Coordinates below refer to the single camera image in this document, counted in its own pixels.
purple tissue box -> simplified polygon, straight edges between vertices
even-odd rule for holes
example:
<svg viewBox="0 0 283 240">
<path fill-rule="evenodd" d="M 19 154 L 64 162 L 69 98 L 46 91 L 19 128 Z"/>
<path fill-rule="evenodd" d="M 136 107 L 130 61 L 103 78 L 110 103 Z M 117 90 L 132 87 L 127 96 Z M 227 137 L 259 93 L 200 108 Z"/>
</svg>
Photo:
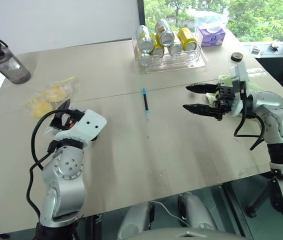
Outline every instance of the purple tissue box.
<svg viewBox="0 0 283 240">
<path fill-rule="evenodd" d="M 197 44 L 201 47 L 222 45 L 224 37 L 225 32 L 222 28 L 215 33 L 210 33 L 206 29 L 201 29 L 197 27 L 195 34 Z"/>
</svg>

water bottle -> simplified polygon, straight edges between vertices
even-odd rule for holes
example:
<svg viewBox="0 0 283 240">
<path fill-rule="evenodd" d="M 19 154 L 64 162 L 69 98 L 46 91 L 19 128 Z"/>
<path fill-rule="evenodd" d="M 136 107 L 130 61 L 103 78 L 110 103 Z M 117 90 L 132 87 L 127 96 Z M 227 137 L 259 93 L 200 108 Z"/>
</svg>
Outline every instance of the water bottle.
<svg viewBox="0 0 283 240">
<path fill-rule="evenodd" d="M 13 84 L 23 84 L 31 78 L 31 73 L 0 40 L 0 72 Z"/>
</svg>

black pen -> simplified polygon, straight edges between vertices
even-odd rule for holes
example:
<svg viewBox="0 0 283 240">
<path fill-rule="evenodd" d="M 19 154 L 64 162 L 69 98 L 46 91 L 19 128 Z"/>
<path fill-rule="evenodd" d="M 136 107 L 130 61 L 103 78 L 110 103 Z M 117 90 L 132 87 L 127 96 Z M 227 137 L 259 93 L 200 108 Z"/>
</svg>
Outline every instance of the black pen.
<svg viewBox="0 0 283 240">
<path fill-rule="evenodd" d="M 148 103 L 147 103 L 147 96 L 146 96 L 146 88 L 142 89 L 143 94 L 143 101 L 145 103 L 145 111 L 146 111 L 146 117 L 147 119 L 150 119 L 150 110 L 148 109 Z"/>
</svg>

window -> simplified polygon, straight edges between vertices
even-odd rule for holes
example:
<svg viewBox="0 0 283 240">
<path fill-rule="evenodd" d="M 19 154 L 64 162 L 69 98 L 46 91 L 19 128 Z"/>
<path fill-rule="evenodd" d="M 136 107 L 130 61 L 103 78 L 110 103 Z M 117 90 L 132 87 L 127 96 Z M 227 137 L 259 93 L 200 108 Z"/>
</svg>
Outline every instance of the window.
<svg viewBox="0 0 283 240">
<path fill-rule="evenodd" d="M 241 42 L 283 42 L 283 1 L 279 0 L 138 0 L 143 1 L 145 24 L 154 31 L 165 18 L 173 30 L 195 31 L 196 11 L 228 17 L 227 28 Z"/>
</svg>

